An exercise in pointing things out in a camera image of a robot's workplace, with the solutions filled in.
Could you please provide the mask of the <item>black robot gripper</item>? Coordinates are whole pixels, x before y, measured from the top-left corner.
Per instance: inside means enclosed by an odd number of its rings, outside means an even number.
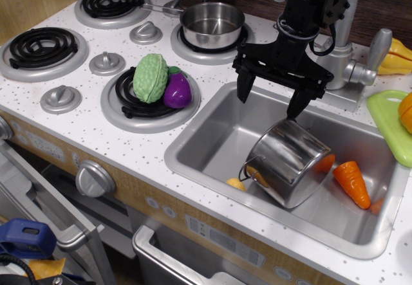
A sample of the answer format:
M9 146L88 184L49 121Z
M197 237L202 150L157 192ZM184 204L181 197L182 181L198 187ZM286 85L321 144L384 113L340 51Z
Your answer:
M327 83L333 75L316 64L306 53L310 49L317 56L329 54L327 50L315 51L314 40L321 31L316 28L300 33L286 26L277 27L278 36L274 42L237 45L238 54L232 67L238 74L237 96L245 103L256 77L294 89L286 114L288 119L297 118L311 100L322 98Z

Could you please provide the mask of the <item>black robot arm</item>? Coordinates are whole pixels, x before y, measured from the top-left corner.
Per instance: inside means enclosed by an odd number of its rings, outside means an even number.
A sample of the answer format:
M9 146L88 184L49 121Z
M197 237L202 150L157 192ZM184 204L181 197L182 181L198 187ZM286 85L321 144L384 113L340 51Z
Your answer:
M313 49L322 29L336 36L335 22L344 19L348 0L285 0L277 18L278 36L268 44L242 42L233 67L238 74L237 96L246 102L257 77L294 90L286 115L297 118L311 100L322 98L334 75L315 63L306 49Z

